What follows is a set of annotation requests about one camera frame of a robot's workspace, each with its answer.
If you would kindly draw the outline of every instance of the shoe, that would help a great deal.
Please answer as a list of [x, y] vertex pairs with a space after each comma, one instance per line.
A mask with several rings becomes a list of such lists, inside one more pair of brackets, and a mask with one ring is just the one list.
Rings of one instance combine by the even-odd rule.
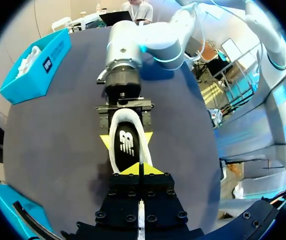
[[153, 166], [143, 125], [132, 109], [122, 108], [114, 113], [109, 129], [108, 155], [114, 173], [137, 162]]

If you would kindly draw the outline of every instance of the yellow triangle marker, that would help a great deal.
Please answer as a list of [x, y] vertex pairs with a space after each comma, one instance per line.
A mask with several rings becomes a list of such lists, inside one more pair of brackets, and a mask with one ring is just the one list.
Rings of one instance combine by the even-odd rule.
[[107, 149], [109, 149], [109, 135], [100, 135], [100, 137]]
[[163, 174], [160, 170], [156, 169], [155, 167], [152, 167], [151, 165], [148, 165], [147, 163], [143, 163], [144, 167], [144, 175], [148, 174]]
[[[144, 167], [144, 175], [149, 174], [163, 174], [160, 170], [156, 169], [155, 167], [152, 167], [151, 165], [148, 165], [146, 162], [143, 163]], [[130, 166], [129, 168], [125, 169], [124, 171], [120, 172], [121, 175], [139, 175], [140, 172], [140, 163], [137, 162], [134, 165]]]
[[[146, 140], [147, 140], [147, 143], [150, 142], [151, 140], [151, 137], [153, 135], [153, 132], [145, 132], [145, 137], [146, 137]], [[100, 135], [103, 143], [105, 144], [105, 146], [107, 147], [107, 149], [109, 149], [109, 135]]]
[[140, 163], [137, 162], [134, 165], [130, 166], [129, 168], [125, 169], [124, 171], [120, 172], [119, 174], [121, 175], [129, 175], [129, 174], [134, 174], [134, 175], [139, 175], [140, 173]]

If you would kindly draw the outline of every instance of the computer monitor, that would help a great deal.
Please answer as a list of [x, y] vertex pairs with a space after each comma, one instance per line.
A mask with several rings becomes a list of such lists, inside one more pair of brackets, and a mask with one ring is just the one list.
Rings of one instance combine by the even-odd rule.
[[105, 14], [101, 14], [100, 18], [103, 20], [103, 22], [108, 27], [113, 26], [117, 22], [120, 22], [123, 20], [132, 21], [129, 11], [116, 11], [116, 12], [105, 13]]

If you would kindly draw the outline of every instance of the blue box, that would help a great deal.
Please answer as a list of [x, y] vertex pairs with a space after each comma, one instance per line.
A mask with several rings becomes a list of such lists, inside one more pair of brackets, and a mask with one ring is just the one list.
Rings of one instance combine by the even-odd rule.
[[[40, 55], [27, 73], [15, 79], [22, 59], [27, 58], [33, 46], [40, 48]], [[32, 43], [9, 71], [0, 88], [0, 93], [11, 104], [45, 96], [55, 72], [70, 48], [71, 40], [66, 28]]]

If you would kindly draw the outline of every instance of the gray table surface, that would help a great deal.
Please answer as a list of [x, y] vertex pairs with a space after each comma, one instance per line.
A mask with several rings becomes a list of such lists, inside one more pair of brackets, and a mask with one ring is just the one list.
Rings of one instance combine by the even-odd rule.
[[[95, 225], [95, 212], [112, 173], [99, 137], [95, 106], [105, 104], [96, 78], [105, 67], [111, 28], [70, 35], [72, 48], [48, 93], [10, 108], [4, 137], [6, 182], [44, 207], [56, 233], [75, 233], [76, 222]], [[188, 213], [190, 230], [211, 231], [220, 200], [214, 133], [199, 87], [184, 64], [163, 70], [142, 56], [142, 96], [155, 104], [149, 143], [153, 165], [169, 172]]]

